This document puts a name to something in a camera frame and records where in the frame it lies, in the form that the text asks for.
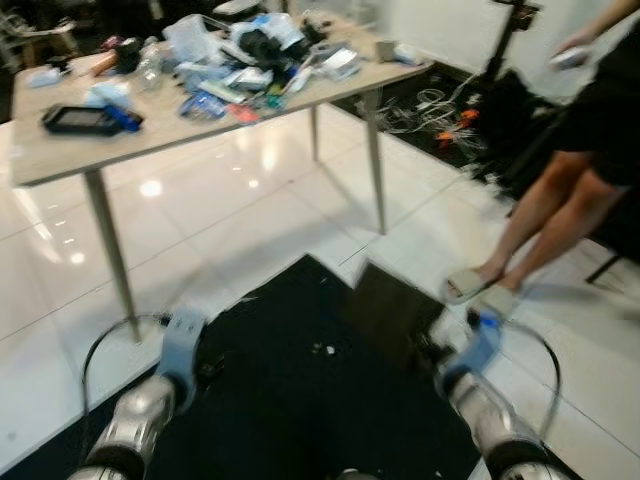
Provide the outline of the person hand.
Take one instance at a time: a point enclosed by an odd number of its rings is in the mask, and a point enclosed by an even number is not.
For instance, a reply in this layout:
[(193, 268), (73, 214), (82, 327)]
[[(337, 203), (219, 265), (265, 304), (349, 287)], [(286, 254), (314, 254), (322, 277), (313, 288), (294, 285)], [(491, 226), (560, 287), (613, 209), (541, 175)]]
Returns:
[(598, 38), (600, 33), (593, 28), (581, 28), (579, 31), (572, 33), (566, 40), (562, 42), (562, 45), (558, 47), (554, 56), (564, 54), (564, 52), (572, 49), (579, 49), (579, 47), (588, 47)]

